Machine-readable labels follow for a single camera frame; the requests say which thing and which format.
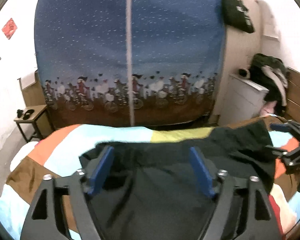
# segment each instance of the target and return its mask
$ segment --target wooden stool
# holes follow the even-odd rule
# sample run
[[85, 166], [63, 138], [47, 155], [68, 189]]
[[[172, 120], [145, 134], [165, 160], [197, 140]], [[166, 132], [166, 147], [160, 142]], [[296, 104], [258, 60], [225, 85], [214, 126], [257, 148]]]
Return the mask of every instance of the wooden stool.
[[[40, 140], [43, 139], [42, 133], [40, 132], [38, 125], [37, 125], [37, 120], [44, 114], [46, 113], [47, 115], [47, 119], [49, 122], [49, 125], [52, 129], [52, 131], [55, 131], [56, 129], [54, 128], [51, 119], [50, 119], [50, 115], [48, 113], [48, 106], [47, 105], [41, 105], [41, 106], [28, 106], [23, 110], [23, 113], [25, 113], [26, 111], [28, 111], [29, 109], [33, 109], [34, 113], [31, 114], [30, 118], [27, 120], [23, 120], [23, 115], [20, 118], [15, 118], [14, 121], [16, 122], [18, 129], [20, 130], [23, 138], [25, 139], [25, 141], [28, 143], [30, 142], [33, 138], [38, 138]], [[23, 132], [22, 128], [20, 127], [21, 123], [31, 123], [33, 128], [34, 128], [34, 133], [31, 135], [31, 137], [29, 139], [27, 139], [25, 133]]]

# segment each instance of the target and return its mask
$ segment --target tote bag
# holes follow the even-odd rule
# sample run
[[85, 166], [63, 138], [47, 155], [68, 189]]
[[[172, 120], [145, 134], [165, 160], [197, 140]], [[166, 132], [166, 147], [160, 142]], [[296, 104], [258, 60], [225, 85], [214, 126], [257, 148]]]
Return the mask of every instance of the tote bag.
[[246, 33], [253, 33], [254, 28], [248, 14], [248, 9], [241, 0], [222, 0], [222, 14], [225, 24], [233, 26]]

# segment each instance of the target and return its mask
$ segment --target concrete floor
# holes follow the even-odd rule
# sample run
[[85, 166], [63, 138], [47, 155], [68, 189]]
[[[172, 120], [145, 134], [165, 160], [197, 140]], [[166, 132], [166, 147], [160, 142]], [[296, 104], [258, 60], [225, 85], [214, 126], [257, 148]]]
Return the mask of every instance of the concrete floor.
[[[29, 138], [34, 132], [33, 128], [29, 124], [22, 124], [22, 129]], [[0, 150], [0, 196], [2, 193], [3, 185], [10, 174], [10, 163], [13, 157], [18, 153], [26, 141], [22, 137], [19, 129], [15, 127], [11, 135], [7, 138], [2, 149]]]

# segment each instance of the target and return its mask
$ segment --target metal bolt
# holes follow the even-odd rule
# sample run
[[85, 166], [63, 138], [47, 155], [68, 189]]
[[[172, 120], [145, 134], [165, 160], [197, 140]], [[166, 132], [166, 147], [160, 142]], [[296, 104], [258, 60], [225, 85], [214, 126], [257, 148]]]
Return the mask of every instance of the metal bolt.
[[253, 181], [253, 182], [258, 182], [259, 178], [257, 176], [251, 176], [250, 180]]
[[225, 171], [225, 170], [219, 170], [218, 171], [219, 176], [227, 176], [227, 174], [228, 174], [228, 171]]
[[84, 175], [84, 170], [83, 169], [78, 169], [77, 172], [79, 173], [79, 175]]
[[51, 174], [46, 174], [43, 176], [43, 180], [50, 180], [52, 179], [52, 175]]

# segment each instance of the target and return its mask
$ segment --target colorful bedding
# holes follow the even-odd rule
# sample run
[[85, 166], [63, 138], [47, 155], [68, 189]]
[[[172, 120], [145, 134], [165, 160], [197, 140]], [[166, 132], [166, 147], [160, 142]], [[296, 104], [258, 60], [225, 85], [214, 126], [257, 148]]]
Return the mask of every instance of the colorful bedding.
[[[265, 123], [280, 122], [275, 117], [266, 117]], [[205, 138], [213, 127], [205, 127], [189, 130], [153, 131], [145, 127], [112, 128], [97, 125], [72, 125], [55, 131], [45, 140], [40, 141], [28, 155], [25, 152], [18, 153], [11, 164], [11, 174], [3, 187], [0, 197], [0, 221], [10, 235], [20, 239], [21, 229], [29, 209], [29, 204], [39, 187], [42, 176], [53, 174], [56, 177], [69, 176], [81, 168], [79, 156], [94, 148], [97, 143], [108, 141], [120, 142], [176, 142], [189, 138]], [[269, 132], [273, 145], [285, 149], [298, 146], [298, 142], [288, 133], [277, 131]], [[290, 181], [298, 180], [297, 177], [285, 178], [284, 166], [278, 161], [276, 165], [275, 183], [283, 190], [283, 197], [274, 187], [271, 195], [279, 206], [280, 220], [283, 232], [287, 232], [300, 217], [299, 194]], [[65, 206], [69, 206], [68, 196], [65, 196]], [[76, 233], [75, 222], [71, 212], [66, 212], [71, 237], [80, 239]]]

